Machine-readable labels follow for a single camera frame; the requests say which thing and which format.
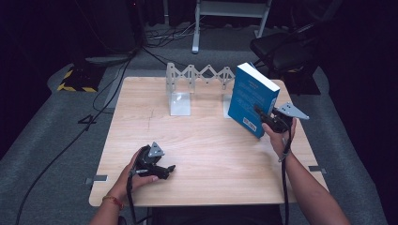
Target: black chair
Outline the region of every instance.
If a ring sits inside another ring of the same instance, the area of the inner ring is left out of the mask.
[[[282,79],[286,73],[296,73],[301,78],[299,95],[318,66],[316,46],[327,23],[330,21],[312,22],[291,33],[281,31],[253,39],[250,48],[259,58],[254,66],[266,66],[269,78]]]

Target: hand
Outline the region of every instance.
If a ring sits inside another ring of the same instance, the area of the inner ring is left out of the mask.
[[[131,158],[129,165],[127,165],[124,168],[114,186],[111,188],[111,190],[109,190],[108,195],[114,196],[118,198],[120,201],[124,201],[126,199],[127,197],[126,185],[127,185],[127,179],[129,178],[129,172],[132,168],[132,164],[134,164],[134,161],[137,158],[138,154],[141,152],[141,150],[142,149],[138,150],[138,152],[136,152],[134,156]],[[132,191],[135,191],[139,187],[155,182],[157,180],[159,180],[159,178],[158,176],[155,175],[141,177],[138,174],[135,174],[132,177]]]
[[[293,138],[294,138],[295,132],[296,132],[296,124],[297,124],[297,119],[293,118],[293,120],[292,120],[292,128],[291,128],[291,132],[292,132],[291,139],[292,139],[292,141],[293,141]],[[284,150],[283,139],[285,139],[286,141],[289,139],[289,131],[286,131],[285,133],[275,133],[269,127],[268,124],[263,123],[262,126],[263,126],[264,131],[269,136],[269,140],[271,141],[271,144],[272,144],[272,147],[273,147],[275,153],[280,158],[283,155],[283,150]]]

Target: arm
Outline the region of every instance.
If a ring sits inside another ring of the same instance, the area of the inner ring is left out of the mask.
[[[138,152],[134,154],[129,165],[124,168],[114,186],[106,194],[107,196],[113,196],[121,202],[124,202],[127,199],[127,179],[129,177],[129,171],[132,167],[132,164],[134,163],[134,160],[137,158],[137,156]],[[157,181],[158,179],[159,178],[157,176],[140,177],[139,175],[135,174],[132,177],[132,191],[141,186]],[[117,204],[115,204],[111,199],[105,199],[102,201],[102,204],[100,205],[96,215],[93,216],[93,218],[91,219],[90,224],[117,224],[119,211],[120,208]]]
[[[292,139],[296,129],[296,118],[293,119]],[[283,137],[288,134],[278,134],[267,125],[263,128],[270,138],[272,147],[280,157],[283,154]],[[295,194],[298,205],[311,224],[349,224],[348,219],[330,193],[320,185],[304,168],[293,153],[286,158],[286,173]]]

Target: red bracelet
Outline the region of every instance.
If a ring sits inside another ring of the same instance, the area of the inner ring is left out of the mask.
[[[112,202],[114,204],[117,204],[119,206],[119,209],[122,210],[124,208],[124,204],[117,198],[115,198],[114,196],[110,196],[110,195],[105,195],[102,200],[106,200],[106,199],[110,199],[112,200]]]

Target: blue book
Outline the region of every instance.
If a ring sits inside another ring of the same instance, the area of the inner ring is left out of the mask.
[[[248,63],[237,66],[235,84],[228,115],[248,129],[255,137],[264,135],[261,119],[254,105],[271,114],[280,87]]]

